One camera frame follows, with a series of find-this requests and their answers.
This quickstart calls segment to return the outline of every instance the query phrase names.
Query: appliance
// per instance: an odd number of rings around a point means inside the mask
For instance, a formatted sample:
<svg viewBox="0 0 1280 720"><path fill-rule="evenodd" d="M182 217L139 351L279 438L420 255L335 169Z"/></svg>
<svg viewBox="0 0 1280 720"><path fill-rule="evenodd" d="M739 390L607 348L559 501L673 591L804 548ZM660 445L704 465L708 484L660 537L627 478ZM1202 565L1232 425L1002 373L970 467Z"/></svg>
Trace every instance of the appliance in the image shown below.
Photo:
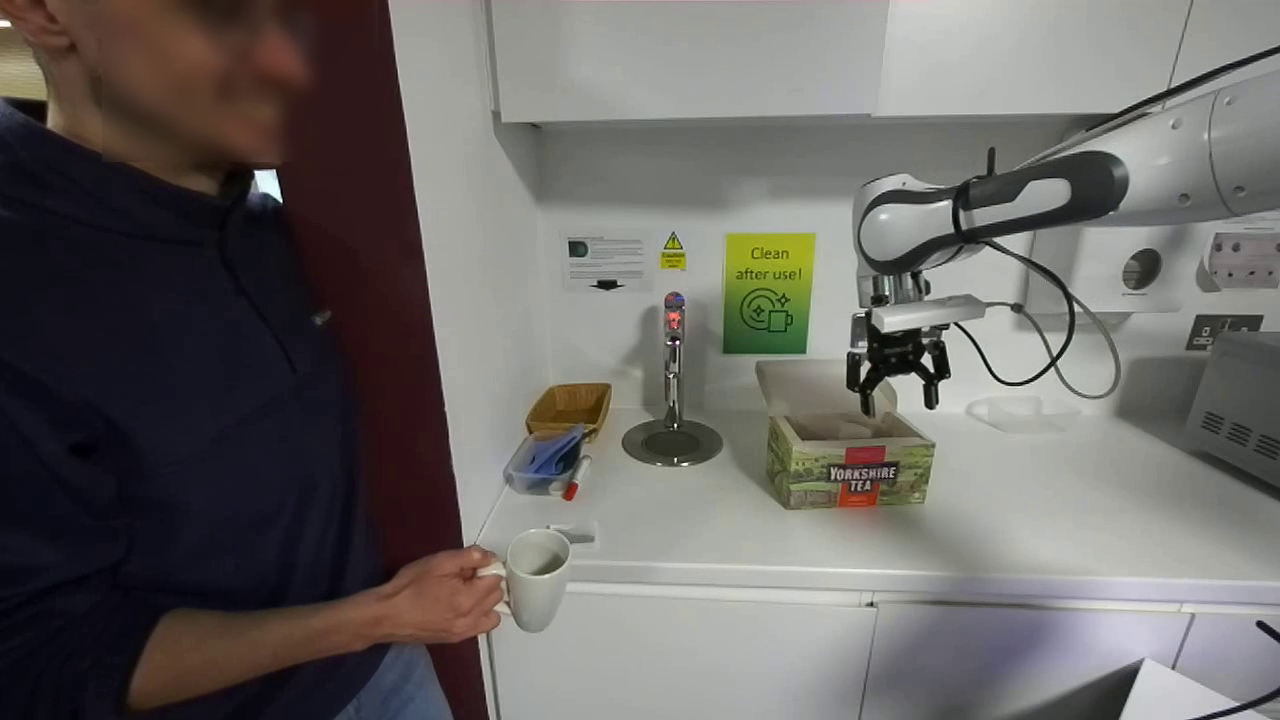
<svg viewBox="0 0 1280 720"><path fill-rule="evenodd" d="M1213 343L1183 441L1280 489L1280 335L1230 334Z"/></svg>

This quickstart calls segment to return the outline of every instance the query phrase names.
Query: white countertop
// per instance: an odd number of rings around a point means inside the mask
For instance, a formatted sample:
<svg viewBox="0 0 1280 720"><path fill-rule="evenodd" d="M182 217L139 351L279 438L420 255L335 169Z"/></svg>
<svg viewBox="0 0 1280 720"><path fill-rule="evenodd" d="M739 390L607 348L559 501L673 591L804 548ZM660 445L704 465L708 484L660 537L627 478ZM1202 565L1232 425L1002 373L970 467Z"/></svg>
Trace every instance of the white countertop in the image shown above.
<svg viewBox="0 0 1280 720"><path fill-rule="evenodd" d="M708 417L728 448L680 474L619 454L642 420L607 417L573 504L503 493L484 540L591 526L582 586L1280 609L1280 493L1179 454L1177 428L1090 417L1003 438L912 417L938 441L920 507L790 513L764 489L764 417Z"/></svg>

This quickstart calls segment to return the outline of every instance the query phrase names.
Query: faucet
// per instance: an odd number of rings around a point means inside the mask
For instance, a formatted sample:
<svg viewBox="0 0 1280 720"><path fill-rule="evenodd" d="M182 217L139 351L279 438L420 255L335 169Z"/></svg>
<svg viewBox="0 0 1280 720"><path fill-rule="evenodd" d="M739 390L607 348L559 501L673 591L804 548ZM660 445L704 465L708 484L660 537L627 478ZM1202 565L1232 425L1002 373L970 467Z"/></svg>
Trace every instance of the faucet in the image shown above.
<svg viewBox="0 0 1280 720"><path fill-rule="evenodd" d="M663 295L663 425L678 431L686 428L686 373L680 373L680 343L686 343L686 295Z"/></svg>
<svg viewBox="0 0 1280 720"><path fill-rule="evenodd" d="M624 454L637 455L642 465L686 467L686 465L704 465L725 448L718 428L686 420L680 348L686 348L686 295L669 293L663 295L663 417L646 420L624 438Z"/></svg>

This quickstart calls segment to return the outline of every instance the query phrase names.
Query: wall cabinet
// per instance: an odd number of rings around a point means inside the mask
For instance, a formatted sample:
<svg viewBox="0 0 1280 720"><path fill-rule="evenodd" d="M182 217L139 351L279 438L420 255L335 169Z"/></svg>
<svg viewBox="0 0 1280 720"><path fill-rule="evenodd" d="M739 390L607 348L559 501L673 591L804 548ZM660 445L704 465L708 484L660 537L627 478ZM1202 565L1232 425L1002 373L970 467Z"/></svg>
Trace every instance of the wall cabinet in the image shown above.
<svg viewBox="0 0 1280 720"><path fill-rule="evenodd" d="M1276 0L1195 0L1177 82L1280 44Z"/></svg>
<svg viewBox="0 0 1280 720"><path fill-rule="evenodd" d="M1188 0L493 0L502 118L1082 118L1173 78Z"/></svg>
<svg viewBox="0 0 1280 720"><path fill-rule="evenodd" d="M851 720L873 615L851 597L567 591L493 641L502 720Z"/></svg>

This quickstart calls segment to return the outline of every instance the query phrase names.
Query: box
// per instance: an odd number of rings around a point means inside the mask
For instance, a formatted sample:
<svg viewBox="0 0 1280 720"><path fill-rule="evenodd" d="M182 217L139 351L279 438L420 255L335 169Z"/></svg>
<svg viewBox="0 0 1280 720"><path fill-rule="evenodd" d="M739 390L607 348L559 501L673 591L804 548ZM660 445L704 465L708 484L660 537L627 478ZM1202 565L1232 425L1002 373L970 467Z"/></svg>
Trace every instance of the box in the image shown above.
<svg viewBox="0 0 1280 720"><path fill-rule="evenodd" d="M933 482L933 441L878 391L878 417L838 384L827 361L762 361L756 375L774 410L768 489L783 507L912 507Z"/></svg>

